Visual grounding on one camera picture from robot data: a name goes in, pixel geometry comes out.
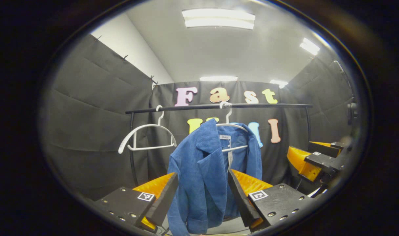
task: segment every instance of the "jacket sleeve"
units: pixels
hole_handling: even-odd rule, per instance
[[[188,198],[186,196],[185,190],[183,189],[183,185],[180,184],[180,169],[177,165],[177,160],[173,155],[170,156],[168,167],[168,173],[172,172],[178,174],[179,186],[168,211],[169,229],[174,236],[189,236],[188,230],[186,228],[186,218],[188,216]]]

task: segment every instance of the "black fabric backdrop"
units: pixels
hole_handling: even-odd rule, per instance
[[[151,86],[148,76],[92,35],[75,46],[52,78],[41,113],[42,140],[48,160],[84,196],[97,200],[134,185],[129,150],[118,154],[117,149],[129,133],[125,111],[147,108]],[[147,116],[138,115],[134,126]],[[135,153],[135,159],[138,170],[147,169],[145,158]],[[137,174],[147,180],[145,171]]]
[[[254,91],[257,95],[259,103],[267,103],[265,95],[262,91],[270,89],[275,92],[274,99],[280,102],[280,89],[278,85],[257,82],[183,82],[166,85],[158,85],[154,88],[150,98],[150,107],[155,108],[158,105],[164,107],[174,106],[177,102],[177,88],[197,87],[198,93],[193,95],[192,105],[213,104],[210,102],[210,91],[214,88],[222,87],[227,90],[230,103],[246,103],[245,91]],[[182,111],[165,112],[161,124],[167,127],[175,136],[177,143],[180,143],[189,134],[189,125],[187,121],[192,118],[201,118],[203,123],[209,117],[219,118],[220,123],[225,123],[225,116],[229,109],[196,109]],[[150,121],[157,123],[161,112],[152,112]],[[271,143],[271,129],[268,123],[269,119],[277,119],[279,143]],[[263,147],[262,154],[262,179],[270,184],[279,184],[284,182],[289,184],[290,171],[286,152],[288,148],[288,133],[285,122],[285,115],[282,108],[233,108],[233,113],[229,118],[230,122],[244,123],[248,125],[250,122],[258,122],[259,133]],[[158,129],[151,129],[148,133],[149,143],[152,146],[168,145],[170,142],[169,135],[165,131],[160,132]],[[148,176],[149,179],[157,178],[167,173],[169,155],[174,151],[175,147],[166,149],[154,149],[148,151]]]
[[[318,55],[287,86],[258,82],[184,82],[155,86],[148,76],[114,53],[93,36],[83,38],[65,58],[48,88],[41,112],[43,138],[48,161],[76,190],[97,200],[120,186],[133,187],[129,150],[118,154],[122,139],[129,133],[130,115],[125,111],[174,106],[177,88],[197,87],[189,105],[211,104],[210,91],[223,87],[230,103],[246,103],[245,91],[254,91],[259,103],[267,103],[265,89],[275,92],[278,103],[313,104],[309,109],[312,141],[333,142],[350,133],[347,103],[352,92],[345,74],[327,53]],[[165,112],[162,125],[177,143],[189,134],[187,121],[209,117],[225,122],[228,109],[198,109]],[[304,109],[234,108],[230,122],[258,122],[262,154],[262,179],[270,184],[284,182],[295,187],[299,178],[286,158],[288,145],[307,149],[307,124]],[[156,124],[161,112],[135,114],[134,127]],[[270,142],[269,119],[279,121],[281,142]],[[168,145],[169,135],[157,128],[137,133],[137,146]],[[135,151],[135,169],[142,184],[167,173],[174,147]],[[303,183],[299,190],[311,191]]]

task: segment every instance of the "white hanger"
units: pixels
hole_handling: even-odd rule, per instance
[[[228,102],[221,102],[221,103],[220,103],[220,109],[223,108],[223,105],[229,106],[229,107],[230,107],[230,111],[229,111],[229,113],[226,115],[226,123],[225,123],[225,124],[217,124],[216,126],[218,126],[218,127],[221,127],[221,126],[237,127],[237,128],[240,128],[240,129],[242,129],[242,130],[248,132],[248,130],[245,129],[244,127],[242,127],[242,126],[235,125],[235,124],[229,124],[228,117],[231,115],[231,109],[232,109],[232,108],[231,108],[231,103],[228,103]],[[222,151],[223,151],[223,152],[226,152],[226,151],[233,151],[233,150],[236,150],[236,149],[247,148],[247,147],[248,147],[248,145],[245,145],[245,146],[239,146],[239,147],[233,147],[233,148],[223,149]]]
[[[156,107],[156,111],[159,111],[159,108],[162,108],[162,107],[163,107],[163,106],[160,106],[160,105],[157,106],[157,107]],[[127,145],[127,147],[128,147],[131,151],[150,150],[150,149],[168,148],[168,147],[175,147],[175,146],[177,146],[177,144],[176,144],[176,139],[175,139],[175,137],[173,136],[172,132],[170,132],[170,130],[168,130],[166,127],[163,127],[163,126],[160,125],[160,121],[162,120],[162,118],[163,118],[164,115],[165,115],[165,112],[163,111],[163,112],[162,112],[162,115],[159,117],[159,120],[157,121],[157,125],[156,125],[156,124],[147,124],[147,125],[139,126],[139,127],[135,128],[134,130],[132,130],[132,131],[122,140],[122,143],[120,144],[119,149],[118,149],[118,153],[119,153],[119,154],[122,154],[123,149],[124,149],[126,143],[127,143],[128,140],[131,138],[132,135],[134,135],[134,138],[133,138],[133,147],[131,147],[131,145]],[[137,147],[137,131],[138,131],[139,129],[144,128],[144,127],[160,127],[160,128],[162,128],[162,129],[166,130],[166,131],[167,131],[168,133],[170,133],[170,135],[171,135],[171,144],[170,144],[170,145],[165,145],[165,146],[157,146],[157,147]]]

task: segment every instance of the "white ceiling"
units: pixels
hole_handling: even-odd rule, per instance
[[[194,8],[244,10],[255,15],[253,30],[229,27],[187,29],[181,11]],[[294,16],[258,1],[151,0],[128,17],[174,82],[201,76],[237,76],[241,81],[290,81],[313,55],[299,45],[306,37],[323,50]]]

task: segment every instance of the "black metal pole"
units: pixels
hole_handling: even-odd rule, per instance
[[[310,142],[310,117],[309,110],[306,107],[306,119],[307,119],[307,142]]]
[[[131,113],[131,123],[130,123],[130,128],[129,131],[132,131],[132,127],[134,124],[134,112]],[[131,172],[132,172],[132,178],[134,179],[134,184],[135,187],[138,186],[138,180],[137,180],[137,175],[135,173],[135,164],[134,164],[134,152],[133,151],[129,151],[129,161],[131,163]]]
[[[309,104],[286,104],[286,103],[277,103],[277,104],[235,103],[235,104],[231,104],[230,107],[232,107],[232,108],[311,108],[312,105],[309,105]],[[165,108],[159,108],[158,111],[189,110],[189,109],[219,109],[219,108],[220,108],[220,104],[209,104],[209,105],[193,105],[193,106],[181,106],[181,107],[165,107]],[[155,111],[156,111],[156,108],[138,109],[138,110],[126,111],[125,114],[155,112]]]

